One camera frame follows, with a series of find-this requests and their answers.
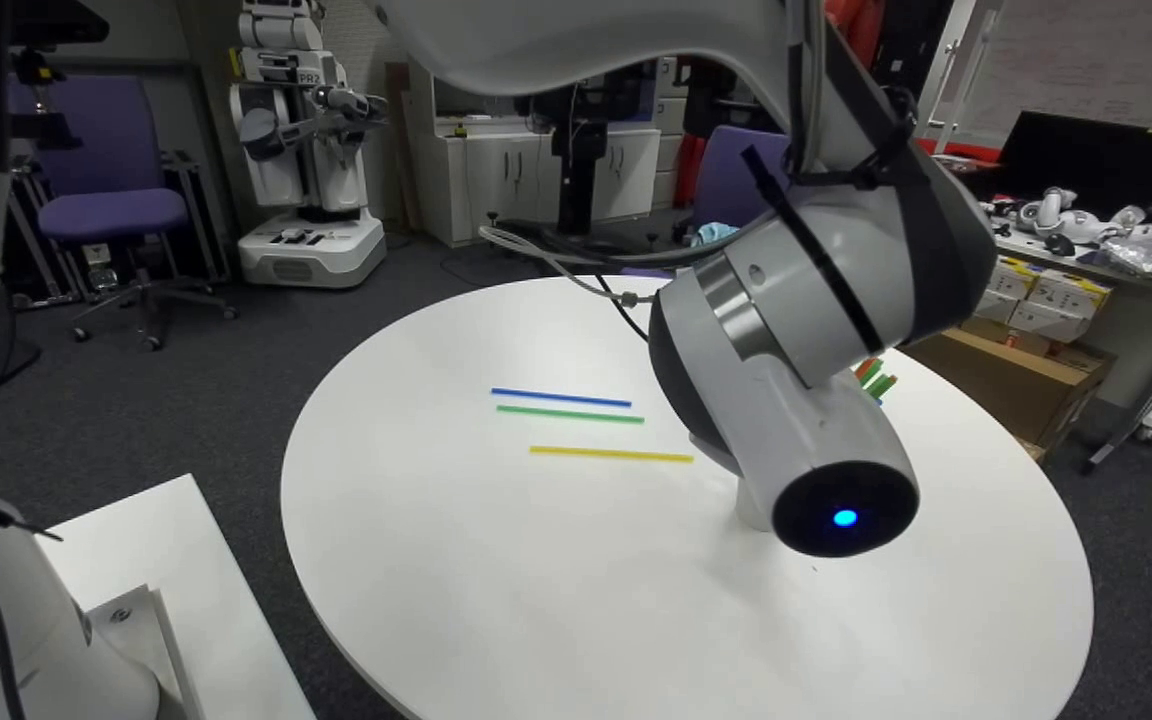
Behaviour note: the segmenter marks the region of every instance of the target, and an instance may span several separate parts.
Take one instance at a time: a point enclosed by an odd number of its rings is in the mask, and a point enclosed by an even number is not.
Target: floor
[[[361,290],[239,289],[239,318],[179,313],[165,353],[143,353],[122,324],[70,344],[67,309],[32,313],[18,332],[42,344],[42,359],[0,392],[0,494],[54,524],[196,471],[312,709],[325,720],[395,717],[336,657],[294,587],[275,512],[282,435],[362,336],[519,276],[535,266],[399,240]],[[1152,720],[1152,448],[1123,448],[1101,476],[1079,476],[1079,448],[1069,448],[1051,476],[1094,571],[1092,665],[1064,717]]]

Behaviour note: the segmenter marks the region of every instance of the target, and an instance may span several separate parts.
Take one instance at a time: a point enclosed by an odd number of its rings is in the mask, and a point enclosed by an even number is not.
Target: round white table
[[[889,370],[921,516],[861,561],[812,561],[736,518],[736,476],[689,445],[602,300],[563,281],[456,297],[362,339],[305,404],[292,562],[411,717],[1049,720],[1092,639],[1073,516],[967,395],[901,353]]]

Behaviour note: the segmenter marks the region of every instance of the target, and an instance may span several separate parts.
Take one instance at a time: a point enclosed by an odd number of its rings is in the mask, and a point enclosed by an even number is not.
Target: blue light
[[[854,529],[854,524],[861,524],[861,512],[852,512],[852,507],[830,512],[830,529]]]

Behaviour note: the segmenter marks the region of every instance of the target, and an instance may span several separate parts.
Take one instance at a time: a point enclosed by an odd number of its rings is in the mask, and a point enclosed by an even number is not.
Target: desk
[[[1135,435],[1139,418],[1152,411],[1152,284],[1139,284],[1135,276],[1123,276],[1104,265],[1051,254],[1042,240],[1022,235],[1022,231],[996,235],[996,246],[1021,258],[1092,276],[1114,289],[1114,297],[1109,300],[1092,332],[1085,336],[1089,347],[1114,356],[1101,388],[1101,399],[1119,406],[1123,417],[1092,450],[1092,469],[1101,469],[1119,445]]]
[[[312,720],[193,476],[52,529],[42,556],[81,607],[161,591],[200,720]]]
[[[340,652],[426,720],[1051,720],[1092,639],[1079,530],[986,411],[901,353],[889,370],[922,512],[881,550],[806,561],[736,524],[736,476],[691,448],[602,300],[563,281],[456,297],[305,404],[292,562]],[[501,385],[621,395],[645,422],[506,417]]]

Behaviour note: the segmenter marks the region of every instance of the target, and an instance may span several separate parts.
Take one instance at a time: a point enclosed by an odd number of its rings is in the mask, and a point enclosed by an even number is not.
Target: chair
[[[11,89],[17,113],[32,108],[26,89]],[[206,284],[175,276],[166,231],[186,224],[186,202],[165,189],[156,129],[146,96],[126,75],[67,75],[46,89],[46,108],[59,113],[77,135],[70,147],[39,147],[39,173],[52,201],[39,209],[39,226],[59,254],[85,242],[122,246],[133,281],[85,309],[70,324],[88,339],[88,318],[111,309],[141,305],[146,347],[165,347],[161,305],[205,305],[225,318],[234,317]],[[143,240],[161,240],[171,281],[150,281],[143,266]]]
[[[749,175],[749,165],[738,160],[742,147],[756,147],[758,160],[777,173],[777,166],[782,166],[789,135],[719,123],[708,135],[702,160],[697,166],[691,226],[699,226],[699,224],[742,226],[749,218],[756,218],[768,209],[768,201],[758,196],[758,189]]]

